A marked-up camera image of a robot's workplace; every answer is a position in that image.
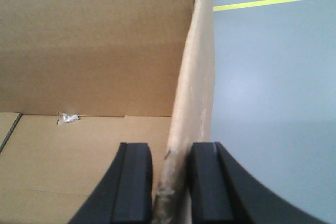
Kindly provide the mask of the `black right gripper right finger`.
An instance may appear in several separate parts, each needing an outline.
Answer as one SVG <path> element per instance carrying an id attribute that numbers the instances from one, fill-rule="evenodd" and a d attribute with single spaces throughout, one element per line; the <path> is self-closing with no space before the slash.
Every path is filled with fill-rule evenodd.
<path id="1" fill-rule="evenodd" d="M 192 223 L 322 223 L 268 189 L 220 142 L 189 153 Z"/>

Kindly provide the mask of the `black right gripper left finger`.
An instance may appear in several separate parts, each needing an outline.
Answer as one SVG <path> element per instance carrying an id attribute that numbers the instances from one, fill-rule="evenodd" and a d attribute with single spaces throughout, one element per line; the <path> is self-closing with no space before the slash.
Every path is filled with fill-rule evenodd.
<path id="1" fill-rule="evenodd" d="M 120 143 L 102 180 L 69 223 L 150 223 L 153 164 L 147 143 Z"/>

